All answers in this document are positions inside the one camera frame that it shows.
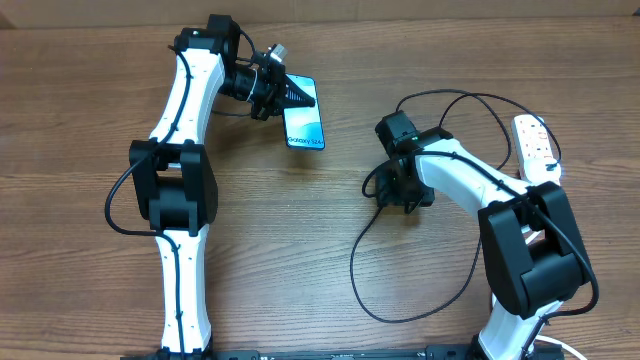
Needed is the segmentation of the Samsung Galaxy S24 smartphone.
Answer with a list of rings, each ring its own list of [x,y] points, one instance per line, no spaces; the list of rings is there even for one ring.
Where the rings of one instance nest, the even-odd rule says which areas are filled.
[[[287,77],[315,100],[313,107],[284,110],[283,122],[286,145],[292,149],[321,151],[325,148],[316,82],[311,77],[288,74]]]

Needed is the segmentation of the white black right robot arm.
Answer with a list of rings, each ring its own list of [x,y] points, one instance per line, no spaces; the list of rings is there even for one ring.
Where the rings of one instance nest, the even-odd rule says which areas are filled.
[[[388,159],[375,168],[379,208],[429,207],[441,192],[479,226],[479,253],[495,302],[470,344],[429,345],[428,359],[561,359],[535,341],[549,320],[592,310],[599,286],[565,191],[506,175],[446,130],[420,132],[403,111],[375,127]]]

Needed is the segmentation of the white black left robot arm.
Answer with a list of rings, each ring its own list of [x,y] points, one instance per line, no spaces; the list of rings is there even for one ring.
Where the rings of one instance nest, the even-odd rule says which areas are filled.
[[[250,104],[266,120],[288,110],[316,112],[317,98],[287,75],[279,44],[238,56],[244,31],[229,15],[212,14],[204,28],[174,39],[176,74],[161,120],[149,138],[132,142],[131,176],[146,235],[159,248],[165,321],[155,359],[210,359],[205,250],[218,208],[218,187],[205,148],[214,99]]]

